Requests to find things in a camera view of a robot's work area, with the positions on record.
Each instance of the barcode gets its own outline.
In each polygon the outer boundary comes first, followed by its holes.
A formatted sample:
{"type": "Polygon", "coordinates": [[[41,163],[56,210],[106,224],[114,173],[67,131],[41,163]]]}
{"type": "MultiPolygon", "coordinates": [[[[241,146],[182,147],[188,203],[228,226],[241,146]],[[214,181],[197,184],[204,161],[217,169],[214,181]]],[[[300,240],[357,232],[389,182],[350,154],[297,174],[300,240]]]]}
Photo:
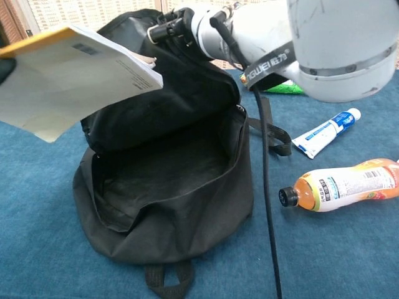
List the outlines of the barcode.
{"type": "Polygon", "coordinates": [[[377,176],[380,176],[381,174],[378,171],[368,171],[364,173],[366,178],[376,178],[377,176]]]}
{"type": "Polygon", "coordinates": [[[98,53],[100,53],[99,51],[91,48],[90,46],[83,45],[81,43],[75,44],[72,47],[77,49],[77,50],[79,50],[79,51],[81,51],[81,52],[83,52],[83,53],[89,54],[89,55],[97,55],[98,53]]]}

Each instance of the black cord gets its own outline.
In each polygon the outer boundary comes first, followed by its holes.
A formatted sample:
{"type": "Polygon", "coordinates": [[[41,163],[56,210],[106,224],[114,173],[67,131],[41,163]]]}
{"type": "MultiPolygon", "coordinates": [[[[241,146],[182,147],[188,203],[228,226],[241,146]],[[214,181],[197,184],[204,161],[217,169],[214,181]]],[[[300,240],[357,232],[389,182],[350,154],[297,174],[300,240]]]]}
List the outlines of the black cord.
{"type": "Polygon", "coordinates": [[[256,84],[253,86],[252,90],[255,94],[255,99],[259,110],[259,116],[261,119],[261,128],[262,128],[261,132],[262,132],[262,145],[263,145],[263,192],[264,192],[265,205],[266,205],[267,228],[269,230],[269,241],[272,253],[274,278],[276,280],[277,297],[278,299],[282,299],[279,261],[277,258],[276,238],[274,236],[274,227],[273,227],[273,219],[271,211],[272,207],[271,207],[270,192],[269,192],[269,138],[267,137],[268,136],[267,122],[262,113],[262,111],[264,111],[263,102],[261,100],[261,95],[259,93],[259,89],[256,86],[256,84]]]}
{"type": "MultiPolygon", "coordinates": [[[[243,66],[243,69],[245,70],[248,67],[248,62],[243,56],[243,53],[240,51],[234,37],[229,32],[228,28],[224,25],[225,20],[226,20],[226,15],[223,12],[218,12],[214,17],[210,19],[210,23],[211,26],[214,27],[219,32],[222,39],[225,41],[225,43],[227,43],[228,47],[236,56],[238,62],[243,66]]],[[[269,194],[269,140],[267,138],[268,137],[267,122],[263,115],[265,107],[263,107],[261,94],[256,84],[253,86],[252,90],[255,94],[255,99],[261,120],[262,145],[263,145],[263,191],[264,191],[264,200],[266,205],[267,228],[269,230],[269,241],[270,241],[273,268],[274,268],[274,278],[276,280],[277,297],[278,299],[282,299],[279,261],[277,258],[276,238],[274,237],[271,201],[269,194]]]]}

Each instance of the white book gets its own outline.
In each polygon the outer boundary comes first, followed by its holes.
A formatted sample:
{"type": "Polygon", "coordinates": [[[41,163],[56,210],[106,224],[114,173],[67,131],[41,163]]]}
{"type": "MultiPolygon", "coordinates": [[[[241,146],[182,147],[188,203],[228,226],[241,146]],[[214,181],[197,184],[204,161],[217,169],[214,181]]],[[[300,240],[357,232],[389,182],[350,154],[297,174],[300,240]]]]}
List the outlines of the white book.
{"type": "Polygon", "coordinates": [[[77,26],[1,48],[6,58],[17,67],[0,85],[0,121],[47,142],[107,105],[163,87],[154,57],[77,26]]]}

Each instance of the plastic bottle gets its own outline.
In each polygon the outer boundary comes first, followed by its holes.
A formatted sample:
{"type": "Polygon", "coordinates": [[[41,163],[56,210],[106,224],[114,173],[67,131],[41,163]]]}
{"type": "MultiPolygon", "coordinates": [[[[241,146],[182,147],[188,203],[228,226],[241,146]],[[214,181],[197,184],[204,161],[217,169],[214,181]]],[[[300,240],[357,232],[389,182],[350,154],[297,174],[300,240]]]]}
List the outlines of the plastic bottle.
{"type": "Polygon", "coordinates": [[[381,158],[347,168],[313,170],[301,176],[294,187],[281,189],[279,199],[285,207],[327,212],[366,199],[397,197],[398,162],[381,158]]]}

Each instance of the backpack fabric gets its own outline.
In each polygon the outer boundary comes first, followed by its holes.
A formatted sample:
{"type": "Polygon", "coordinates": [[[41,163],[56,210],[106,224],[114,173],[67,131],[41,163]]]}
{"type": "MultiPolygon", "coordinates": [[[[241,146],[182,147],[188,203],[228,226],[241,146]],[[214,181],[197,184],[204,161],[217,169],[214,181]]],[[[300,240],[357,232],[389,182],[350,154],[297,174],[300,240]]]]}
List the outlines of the backpack fabric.
{"type": "Polygon", "coordinates": [[[147,29],[162,16],[129,12],[99,30],[156,57],[164,87],[82,120],[89,147],[74,176],[74,198],[96,251],[144,265],[149,288],[183,298],[194,277],[190,259],[252,214],[249,118],[228,73],[178,39],[148,40],[147,29]],[[178,285],[164,286],[166,264],[176,266],[178,285]]]}

